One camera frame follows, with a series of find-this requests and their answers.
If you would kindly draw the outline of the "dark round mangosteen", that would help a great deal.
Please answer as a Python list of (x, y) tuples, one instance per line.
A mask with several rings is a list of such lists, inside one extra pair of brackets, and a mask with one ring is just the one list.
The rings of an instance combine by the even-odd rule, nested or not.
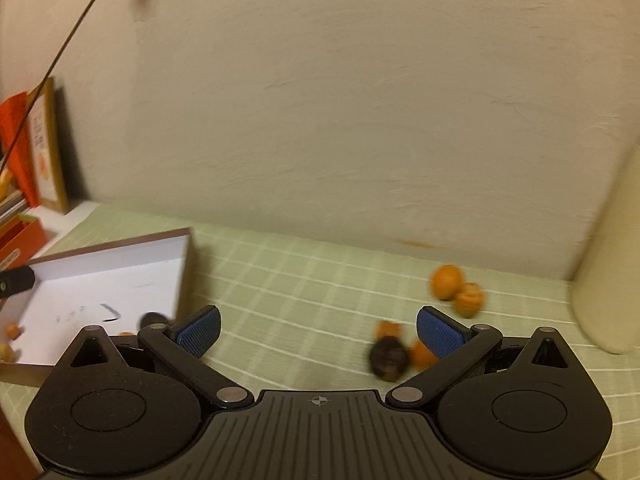
[(145, 327), (154, 324), (169, 326), (171, 324), (171, 319), (160, 312), (146, 312), (141, 318), (139, 318), (138, 329), (143, 330)]

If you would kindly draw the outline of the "dark water chestnut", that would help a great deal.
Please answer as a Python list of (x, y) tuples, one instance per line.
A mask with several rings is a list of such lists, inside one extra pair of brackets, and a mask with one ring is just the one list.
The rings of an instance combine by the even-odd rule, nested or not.
[(368, 353), (372, 374), (383, 382), (399, 382), (410, 367), (410, 354), (395, 336), (378, 338)]

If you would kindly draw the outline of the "tan round longan fruit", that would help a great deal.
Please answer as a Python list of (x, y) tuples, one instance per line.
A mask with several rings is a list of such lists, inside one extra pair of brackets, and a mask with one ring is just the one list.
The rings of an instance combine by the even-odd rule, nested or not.
[(12, 347), (6, 342), (0, 344), (0, 361), (3, 363), (14, 363), (16, 354)]

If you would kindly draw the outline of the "large orange tangerine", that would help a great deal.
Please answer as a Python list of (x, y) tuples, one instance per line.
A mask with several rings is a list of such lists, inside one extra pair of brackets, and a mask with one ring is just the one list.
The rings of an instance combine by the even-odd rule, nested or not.
[(411, 344), (409, 348), (409, 356), (411, 366), (419, 372), (422, 372), (422, 370), (428, 370), (439, 361), (439, 358), (434, 355), (433, 351), (427, 348), (427, 346), (419, 339), (415, 339)]

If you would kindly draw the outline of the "red cloth book box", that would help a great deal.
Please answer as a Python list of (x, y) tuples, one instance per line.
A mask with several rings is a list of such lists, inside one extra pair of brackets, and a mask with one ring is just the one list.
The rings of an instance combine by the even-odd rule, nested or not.
[(1, 226), (0, 270), (25, 264), (47, 242), (46, 231), (37, 217), (18, 214)]

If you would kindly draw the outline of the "cut carrot chunk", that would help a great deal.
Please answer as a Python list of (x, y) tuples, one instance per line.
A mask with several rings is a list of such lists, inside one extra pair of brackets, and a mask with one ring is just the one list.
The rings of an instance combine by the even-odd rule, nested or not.
[(476, 283), (464, 283), (452, 300), (452, 307), (462, 318), (474, 318), (484, 308), (485, 292)]

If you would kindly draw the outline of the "small orange kumquat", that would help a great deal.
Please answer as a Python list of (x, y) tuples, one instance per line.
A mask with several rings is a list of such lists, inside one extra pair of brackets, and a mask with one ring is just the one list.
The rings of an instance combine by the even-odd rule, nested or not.
[(6, 328), (6, 336), (11, 340), (17, 340), (22, 333), (21, 327), (17, 324), (11, 324)]

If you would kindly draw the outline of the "round orange tangerine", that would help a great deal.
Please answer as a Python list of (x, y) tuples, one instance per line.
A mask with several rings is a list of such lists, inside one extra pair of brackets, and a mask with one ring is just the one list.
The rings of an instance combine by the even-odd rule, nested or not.
[(437, 268), (431, 276), (431, 293), (440, 301), (450, 301), (457, 295), (465, 277), (460, 268), (453, 264), (445, 264)]

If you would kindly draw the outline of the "orange carrot piece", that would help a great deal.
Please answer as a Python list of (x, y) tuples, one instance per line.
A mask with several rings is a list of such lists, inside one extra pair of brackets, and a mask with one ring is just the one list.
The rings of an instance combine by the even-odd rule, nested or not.
[(375, 329), (375, 339), (383, 339), (385, 337), (393, 337), (400, 339), (402, 337), (402, 326), (392, 321), (380, 321)]

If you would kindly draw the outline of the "white shallow box brown rim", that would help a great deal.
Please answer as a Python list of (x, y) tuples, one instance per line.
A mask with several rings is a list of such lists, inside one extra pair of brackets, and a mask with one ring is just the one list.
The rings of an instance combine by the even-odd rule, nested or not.
[[(4, 384), (38, 387), (86, 325), (135, 333), (146, 312), (171, 320), (188, 310), (194, 249), (182, 228), (60, 252), (29, 261), (32, 289), (1, 301), (1, 341), (16, 354), (1, 365)], [(21, 327), (17, 340), (6, 336)]]

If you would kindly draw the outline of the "wooden framed calligraphy picture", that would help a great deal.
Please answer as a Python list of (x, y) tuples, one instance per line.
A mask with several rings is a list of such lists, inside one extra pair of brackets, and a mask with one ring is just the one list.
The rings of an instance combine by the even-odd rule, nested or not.
[(56, 128), (54, 79), (48, 77), (40, 93), (29, 93), (28, 133), (39, 203), (60, 214), (70, 211), (63, 178), (58, 128)]

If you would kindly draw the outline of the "yellow plush bear toy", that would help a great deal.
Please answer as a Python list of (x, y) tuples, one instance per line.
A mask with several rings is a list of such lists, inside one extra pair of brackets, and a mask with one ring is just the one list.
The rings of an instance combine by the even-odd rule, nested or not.
[(0, 200), (5, 200), (11, 192), (13, 174), (9, 168), (4, 168), (0, 174)]

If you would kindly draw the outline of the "green checked tablecloth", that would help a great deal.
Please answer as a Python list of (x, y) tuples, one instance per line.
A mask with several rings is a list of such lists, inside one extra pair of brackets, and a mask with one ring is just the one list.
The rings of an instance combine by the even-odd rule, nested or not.
[[(375, 325), (414, 333), (431, 300), (434, 263), (289, 236), (194, 226), (193, 302), (221, 308), (222, 336), (206, 360), (253, 390), (371, 388), (364, 350)], [(556, 327), (575, 350), (613, 415), (599, 471), (639, 474), (639, 356), (614, 356), (590, 344), (570, 314), (567, 283), (468, 269), (488, 299), (480, 319), (508, 336)]]

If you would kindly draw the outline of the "red paper envelope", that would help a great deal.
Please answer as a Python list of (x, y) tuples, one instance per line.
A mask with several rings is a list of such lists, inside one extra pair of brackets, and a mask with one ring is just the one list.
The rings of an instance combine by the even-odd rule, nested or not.
[(32, 166), (32, 151), (30, 150), (28, 125), (21, 125), (27, 107), (27, 93), (21, 92), (7, 98), (1, 104), (1, 148), (2, 153), (12, 145), (17, 133), (20, 135), (9, 156), (9, 170), (15, 179), (17, 186), (23, 192), (27, 203), (31, 207), (39, 205), (36, 188), (34, 166)]

